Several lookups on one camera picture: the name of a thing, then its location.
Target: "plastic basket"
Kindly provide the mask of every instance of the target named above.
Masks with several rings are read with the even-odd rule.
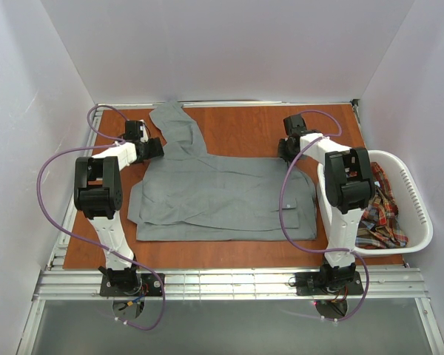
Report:
[[[354,250],[366,257],[380,257],[392,254],[414,253],[424,249],[432,239],[432,223],[424,206],[423,199],[408,167],[398,157],[380,150],[370,150],[371,162],[377,162],[388,176],[394,199],[398,206],[398,223],[408,237],[405,248],[395,249],[363,249],[355,247]],[[332,210],[324,189],[324,166],[317,167],[319,184],[317,185],[317,199],[320,213],[323,218],[327,238],[331,231]]]

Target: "wood surface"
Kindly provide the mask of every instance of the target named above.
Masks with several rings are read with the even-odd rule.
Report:
[[[211,107],[184,109],[203,133],[210,154],[231,157],[276,157],[278,140],[285,137],[283,119],[304,109],[320,109],[339,120],[343,134],[335,141],[347,146],[363,146],[363,139],[352,108],[348,104],[321,106],[255,106]],[[153,137],[161,137],[160,131],[149,118],[151,109],[128,109],[125,114],[131,120],[144,119]],[[322,115],[305,114],[303,117],[310,129],[319,129],[324,134],[335,133],[335,124]],[[118,136],[124,131],[124,120],[113,111],[105,111],[99,130],[107,135]],[[98,137],[96,144],[110,143]],[[287,241],[216,241],[216,242],[141,242],[136,240],[136,225],[127,219],[128,201],[133,185],[143,179],[150,162],[132,165],[121,172],[124,190],[124,205],[121,222],[130,248],[137,260],[153,268],[277,268],[318,267],[322,255],[303,253]],[[317,163],[308,158],[298,167],[317,183]],[[78,212],[73,227],[74,233],[98,240],[97,235]],[[299,242],[311,249],[327,247],[319,209],[317,209],[317,239]],[[401,255],[367,259],[370,265],[402,264]],[[105,265],[100,248],[71,238],[64,268],[97,268]]]

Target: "cable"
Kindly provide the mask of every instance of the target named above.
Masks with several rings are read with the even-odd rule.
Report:
[[[111,135],[105,135],[104,133],[99,132],[97,129],[94,128],[94,126],[93,126],[93,124],[92,124],[92,121],[91,121],[91,119],[90,119],[90,116],[91,116],[91,114],[92,114],[95,110],[97,110],[99,107],[106,107],[107,109],[113,109],[113,110],[114,110],[115,112],[117,112],[121,117],[123,117],[125,121],[128,121],[128,117],[127,117],[127,116],[126,116],[121,110],[116,109],[115,107],[110,106],[110,105],[106,105],[106,104],[97,104],[97,105],[95,105],[92,109],[90,109],[89,112],[87,113],[87,123],[89,124],[89,127],[91,128],[91,130],[94,131],[95,133],[97,133],[98,135],[104,137],[104,138],[109,138],[109,139],[112,139],[113,141],[119,141],[119,142],[124,143],[125,140],[124,140],[123,138],[120,138],[120,137],[112,137]]]
[[[161,296],[163,297],[163,302],[161,305],[161,310],[160,310],[160,314],[158,315],[158,318],[156,319],[156,321],[149,327],[143,327],[141,325],[138,325],[134,322],[130,322],[126,319],[122,319],[120,317],[116,317],[116,320],[120,320],[121,322],[123,322],[125,325],[130,325],[134,328],[140,329],[142,331],[151,331],[152,329],[154,329],[159,322],[161,321],[161,318],[163,318],[163,314],[164,314],[164,310],[166,308],[166,293],[164,291],[164,287],[163,287],[163,280],[160,278],[160,276],[156,273],[155,270],[153,270],[152,268],[150,268],[149,266],[146,266],[142,263],[139,263],[138,261],[134,261],[129,259],[128,257],[125,257],[124,255],[111,250],[108,246],[105,246],[104,244],[101,244],[99,242],[96,242],[94,240],[91,239],[87,239],[85,237],[82,237],[81,235],[72,233],[71,231],[68,231],[67,229],[65,229],[64,227],[60,226],[59,223],[57,223],[48,213],[48,211],[46,210],[46,207],[44,206],[43,203],[43,197],[41,195],[41,181],[43,179],[43,174],[44,174],[44,170],[47,168],[48,165],[50,165],[50,163],[55,160],[56,158],[61,157],[62,155],[68,154],[68,153],[72,153],[72,152],[81,152],[84,150],[91,150],[91,149],[100,149],[100,148],[110,148],[115,146],[114,144],[109,144],[106,146],[88,146],[88,147],[81,147],[81,148],[72,148],[72,149],[67,149],[64,150],[63,152],[59,152],[57,154],[54,154],[51,158],[49,158],[48,160],[46,160],[46,162],[44,162],[43,166],[39,169],[39,173],[38,173],[38,177],[36,179],[36,195],[38,197],[38,204],[40,209],[42,210],[44,216],[46,217],[46,219],[53,225],[55,226],[59,231],[62,231],[63,233],[74,237],[76,239],[82,240],[83,242],[92,244],[94,246],[98,246],[99,248],[102,248],[105,251],[108,251],[109,253],[114,254],[116,257],[119,257],[122,260],[127,261],[128,263],[132,263],[134,265],[140,266],[141,268],[144,268],[145,270],[149,271],[150,273],[153,274],[154,277],[156,277],[156,279],[159,281],[159,283],[161,284]]]
[[[357,307],[354,308],[354,310],[352,312],[350,312],[349,314],[347,314],[344,318],[341,319],[337,319],[338,321],[344,321],[344,320],[348,320],[350,319],[355,313],[358,312],[358,310],[362,307],[362,304],[365,301],[367,292],[369,291],[369,286],[370,286],[370,275],[369,275],[369,270],[367,269],[367,265],[365,260],[355,251],[351,251],[348,248],[331,248],[331,249],[309,249],[309,248],[304,248],[300,245],[298,245],[288,234],[288,231],[286,230],[286,226],[284,224],[284,219],[283,219],[283,198],[284,198],[284,192],[286,190],[286,186],[288,184],[288,179],[289,176],[291,174],[291,171],[294,169],[297,161],[301,158],[301,156],[309,149],[311,148],[314,144],[316,144],[318,141],[322,140],[322,139],[326,139],[327,137],[340,137],[340,135],[342,135],[342,127],[340,126],[339,122],[329,113],[323,112],[323,111],[319,111],[316,109],[308,109],[305,111],[301,111],[299,112],[299,114],[303,114],[303,113],[319,113],[321,115],[325,115],[329,118],[331,118],[337,125],[337,128],[339,129],[337,134],[334,135],[323,135],[319,138],[314,139],[311,143],[307,144],[304,148],[301,149],[301,151],[296,155],[295,159],[291,162],[291,164],[289,164],[289,168],[288,171],[286,172],[286,176],[283,180],[283,185],[281,186],[281,191],[280,191],[280,199],[279,199],[279,205],[278,205],[278,217],[280,218],[280,224],[281,224],[281,231],[283,232],[284,236],[286,237],[286,239],[289,241],[289,243],[291,245],[293,245],[296,249],[299,249],[301,251],[304,251],[306,253],[313,253],[313,254],[324,254],[330,251],[345,251],[348,252],[350,254],[352,254],[354,257],[356,257],[358,260],[360,260],[360,262],[363,265],[363,268],[365,269],[365,276],[366,276],[366,284],[365,284],[365,290],[363,292],[362,297],[360,298],[360,301],[357,305]],[[296,314],[296,313],[292,313],[292,312],[287,312],[285,311],[285,313],[287,314],[292,314],[292,315],[297,315],[297,316],[301,316],[301,317],[308,317],[308,318],[314,318],[314,319],[318,319],[318,317],[314,317],[314,316],[308,316],[307,314]],[[331,320],[333,322],[336,322],[337,320],[332,319],[332,318],[327,318],[328,320]]]

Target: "red plaid cloth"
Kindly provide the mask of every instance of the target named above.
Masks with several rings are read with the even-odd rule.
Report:
[[[371,164],[376,182],[375,196],[363,213],[356,245],[365,249],[403,248],[408,238],[397,222],[398,207],[385,172],[377,163]]]

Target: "purple cable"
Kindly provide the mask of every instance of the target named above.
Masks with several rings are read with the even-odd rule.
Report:
[[[119,137],[112,137],[111,135],[105,135],[102,132],[99,132],[97,129],[94,128],[92,121],[90,120],[90,116],[91,114],[97,110],[99,107],[106,107],[107,109],[113,109],[115,112],[117,112],[121,117],[124,118],[125,121],[128,121],[128,117],[119,109],[116,109],[113,106],[110,105],[106,105],[106,104],[97,104],[95,105],[92,109],[89,110],[89,112],[87,113],[87,123],[89,124],[89,127],[91,128],[92,131],[94,131],[95,133],[97,133],[98,135],[104,137],[104,138],[109,138],[112,139],[114,141],[119,141],[119,142],[124,142],[125,140]]]
[[[87,146],[87,147],[81,147],[81,148],[67,149],[67,150],[64,150],[63,152],[59,152],[59,153],[53,155],[51,158],[46,160],[46,162],[43,164],[43,166],[39,169],[38,178],[36,179],[36,195],[38,197],[39,207],[43,211],[43,214],[46,217],[46,219],[49,220],[50,223],[53,226],[55,226],[59,231],[62,231],[63,233],[68,234],[71,237],[74,237],[76,239],[82,240],[83,242],[93,244],[94,246],[98,246],[99,248],[102,248],[103,250],[106,250],[106,251],[114,254],[116,257],[121,258],[122,260],[125,260],[125,261],[127,261],[129,263],[132,263],[134,265],[140,266],[141,268],[144,268],[145,270],[151,272],[153,274],[153,276],[155,276],[156,279],[159,281],[159,283],[161,285],[163,285],[163,280],[159,277],[159,275],[156,273],[156,271],[153,270],[152,268],[150,268],[149,266],[146,266],[146,265],[144,265],[142,263],[139,263],[137,261],[131,260],[128,257],[125,257],[124,255],[122,255],[122,254],[120,254],[120,253],[118,253],[116,251],[110,250],[110,248],[108,246],[105,246],[104,244],[101,244],[99,242],[95,242],[94,240],[87,239],[87,238],[82,237],[82,236],[80,236],[78,234],[72,233],[71,231],[68,231],[67,229],[65,229],[62,226],[60,226],[59,223],[57,223],[50,216],[50,214],[46,210],[46,207],[44,206],[43,197],[41,196],[41,180],[43,178],[44,170],[47,168],[48,165],[50,165],[50,163],[53,160],[55,160],[56,158],[59,158],[62,155],[65,155],[65,154],[68,154],[68,153],[72,153],[72,152],[80,152],[80,151],[84,151],[84,150],[99,149],[99,148],[111,148],[113,146],[115,146],[115,145],[114,144],[109,144],[109,145],[106,145],[106,146]],[[138,325],[138,324],[136,324],[134,322],[129,322],[129,321],[127,321],[125,319],[122,319],[120,317],[116,317],[116,319],[122,321],[124,324],[131,325],[132,327],[135,327],[135,328],[140,329],[142,331],[151,331],[152,329],[156,328],[156,326],[161,321],[161,318],[163,318],[164,309],[166,308],[166,293],[164,291],[164,287],[161,287],[161,293],[162,293],[162,297],[163,297],[163,304],[161,305],[161,311],[160,311],[160,314],[158,315],[158,318],[156,319],[156,321],[150,327],[143,327],[141,325]]]
[[[360,298],[360,301],[357,305],[357,307],[354,308],[354,310],[352,312],[350,312],[349,314],[347,314],[345,317],[338,319],[338,321],[344,321],[344,320],[348,320],[349,318],[351,318],[355,313],[357,313],[357,311],[360,309],[360,307],[362,307],[362,304],[365,301],[367,292],[369,291],[369,286],[370,286],[370,275],[369,275],[369,270],[367,269],[367,265],[365,263],[365,260],[355,251],[351,251],[348,248],[331,248],[331,249],[309,249],[309,248],[304,248],[300,245],[298,245],[289,235],[288,235],[288,231],[286,230],[285,224],[284,224],[284,219],[283,219],[283,198],[284,198],[284,192],[286,190],[286,185],[288,184],[288,179],[289,179],[289,175],[291,174],[291,171],[294,169],[297,161],[301,158],[301,156],[306,152],[306,150],[308,150],[310,147],[312,147],[314,144],[316,144],[318,141],[326,138],[326,137],[339,137],[340,135],[342,135],[342,127],[340,126],[339,122],[330,114],[323,112],[323,111],[318,111],[316,109],[308,109],[306,111],[301,111],[300,114],[302,113],[309,113],[309,112],[313,112],[313,113],[320,113],[321,115],[325,115],[329,118],[331,118],[337,125],[339,132],[335,135],[325,135],[325,136],[321,136],[319,138],[314,139],[311,143],[309,143],[308,145],[306,145],[304,148],[301,149],[301,151],[296,155],[295,159],[291,162],[291,164],[289,165],[288,171],[286,172],[286,176],[283,180],[283,185],[281,186],[281,192],[280,192],[280,199],[279,199],[279,204],[278,204],[278,215],[280,218],[280,225],[281,225],[281,231],[283,232],[284,236],[286,237],[286,239],[291,243],[291,245],[293,245],[296,249],[299,249],[301,251],[304,251],[306,253],[312,253],[312,254],[324,254],[326,252],[330,252],[330,251],[346,251],[352,255],[354,255],[354,257],[356,257],[357,259],[360,260],[360,262],[363,265],[363,268],[365,269],[365,276],[366,276],[366,283],[365,283],[365,290],[363,292],[362,297]],[[315,319],[319,319],[318,317],[314,317],[314,316],[309,316],[307,314],[296,314],[298,316],[301,317],[308,317],[308,318],[315,318]]]

